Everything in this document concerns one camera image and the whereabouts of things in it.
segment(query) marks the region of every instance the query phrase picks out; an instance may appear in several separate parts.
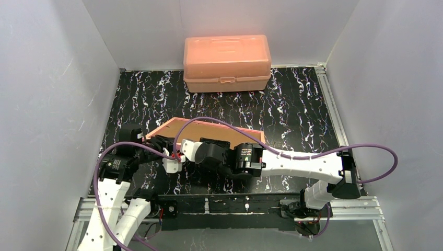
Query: floor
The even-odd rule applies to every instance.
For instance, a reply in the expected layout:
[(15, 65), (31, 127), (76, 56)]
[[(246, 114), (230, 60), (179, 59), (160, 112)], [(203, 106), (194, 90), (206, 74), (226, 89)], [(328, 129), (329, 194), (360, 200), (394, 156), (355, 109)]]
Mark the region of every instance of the floor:
[[(234, 126), (263, 130), (272, 147), (320, 153), (338, 147), (313, 67), (271, 69), (265, 90), (243, 93), (189, 93), (182, 71), (131, 71), (120, 76), (103, 148), (116, 142), (122, 124), (141, 124), (147, 133), (172, 117), (209, 116)], [(194, 165), (167, 175), (159, 163), (142, 165), (128, 195), (137, 188), (159, 194), (299, 192), (316, 180), (273, 176), (226, 179)]]

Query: black marble table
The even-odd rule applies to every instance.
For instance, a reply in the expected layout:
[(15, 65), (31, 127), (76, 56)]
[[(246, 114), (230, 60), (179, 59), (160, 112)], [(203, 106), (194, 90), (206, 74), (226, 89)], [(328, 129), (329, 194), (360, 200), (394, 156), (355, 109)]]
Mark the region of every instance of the black marble table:
[[(268, 145), (284, 150), (321, 153), (338, 147), (314, 68), (275, 68), (271, 72), (263, 91), (212, 94), (189, 93), (183, 71), (124, 72), (102, 150), (116, 142), (125, 123), (141, 124), (147, 133), (172, 117), (199, 116), (262, 130)], [(168, 175), (159, 162), (140, 166), (128, 195), (140, 187), (165, 195), (300, 192), (315, 182), (290, 176), (231, 180), (192, 163), (184, 165), (182, 172)]]

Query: pink plastic box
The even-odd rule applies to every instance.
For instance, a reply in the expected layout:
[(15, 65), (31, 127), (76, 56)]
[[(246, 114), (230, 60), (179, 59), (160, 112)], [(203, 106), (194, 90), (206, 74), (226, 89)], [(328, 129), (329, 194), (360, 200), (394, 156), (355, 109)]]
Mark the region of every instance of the pink plastic box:
[(271, 78), (265, 35), (187, 38), (183, 64), (192, 93), (263, 90)]

